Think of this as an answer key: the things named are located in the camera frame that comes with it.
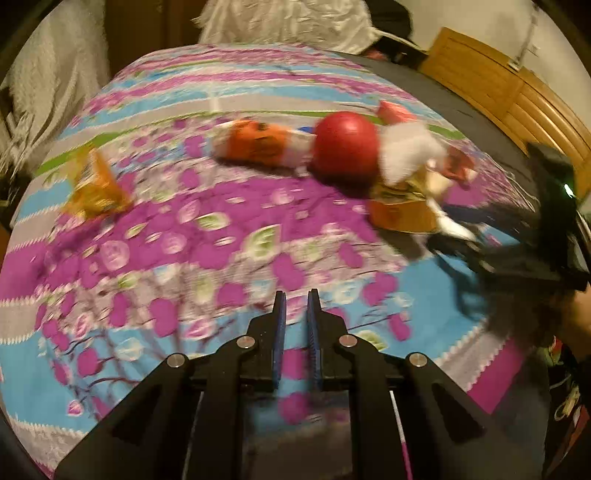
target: metal screw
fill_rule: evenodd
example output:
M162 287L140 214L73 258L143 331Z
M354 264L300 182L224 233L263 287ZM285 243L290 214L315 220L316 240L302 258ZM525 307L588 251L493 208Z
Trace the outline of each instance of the metal screw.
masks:
M251 348L255 345L255 343L256 340L248 335L243 335L238 340L236 340L236 344L240 348Z
M168 356L166 363L169 367L178 368L184 364L184 355L182 353L173 353Z
M357 339L355 338L354 335L342 335L339 338L339 343L342 346L345 346L347 348L351 348L352 346L357 345Z
M487 272L494 273L495 267L493 267L490 263L485 262L484 260L480 261L480 266L484 268Z
M422 353L411 353L408 357L408 361L411 362L415 367L424 367L427 365L427 357Z

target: floral bedspread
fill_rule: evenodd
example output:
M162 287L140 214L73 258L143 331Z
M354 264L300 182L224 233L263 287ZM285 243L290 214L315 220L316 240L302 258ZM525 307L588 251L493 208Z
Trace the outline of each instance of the floral bedspread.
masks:
M477 294L458 311L449 276L426 252L408 262L385 242L363 199L306 173L262 174L209 155L208 130L229 119L302 128L351 110L379 124L380 99L475 158L478 203L520 201L491 159L438 114L311 48L155 52L82 109L25 195L0 275L1 394L43 468L51 472L168 354L214 352L268 311L278 289L288 298L282 380L272 402L251 410L255 435L297 430L313 416L302 321L311 288L354 334L393 355L422 351L469 390L505 341L486 331ZM89 141L135 206L80 223L61 213L71 192L63 165Z

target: wooden cabinet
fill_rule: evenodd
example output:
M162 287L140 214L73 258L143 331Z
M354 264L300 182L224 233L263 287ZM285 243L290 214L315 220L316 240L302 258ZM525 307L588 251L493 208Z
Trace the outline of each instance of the wooden cabinet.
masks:
M192 45L199 29L191 21L206 0L106 0L105 33L111 74L162 48Z

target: green light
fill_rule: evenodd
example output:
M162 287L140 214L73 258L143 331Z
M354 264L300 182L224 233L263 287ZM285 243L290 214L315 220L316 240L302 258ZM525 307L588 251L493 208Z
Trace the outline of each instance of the green light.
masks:
M566 183L564 184L564 189L566 190L566 193L569 197L574 198L573 191L570 189L570 187Z

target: bed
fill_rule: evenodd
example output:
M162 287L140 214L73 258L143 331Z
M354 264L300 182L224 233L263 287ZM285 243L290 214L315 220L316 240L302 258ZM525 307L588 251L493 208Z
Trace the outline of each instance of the bed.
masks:
M375 107L385 99L476 160L476 180L453 187L451 204L531 204L525 157L484 117L417 72L345 57L279 45L154 52L119 72L53 144L18 209L0 274L0 391L12 429L43 471L51 474L167 354L215 351L268 310L278 288L288 299L284 366L276 395L249 407L253 478L350 469L346 397L309 395L309 288L379 350L422 351L485 411L501 402L528 345L510 316L489 315L461 261L449 264L473 287L467 309L424 238L375 231L363 199L306 173L263 174L209 155L208 130L230 119L302 128L351 110L378 124ZM90 142L136 204L81 223L62 212L71 192L65 172ZM491 242L512 241L482 231ZM312 451L326 438L330 455ZM305 465L303 451L312 455Z

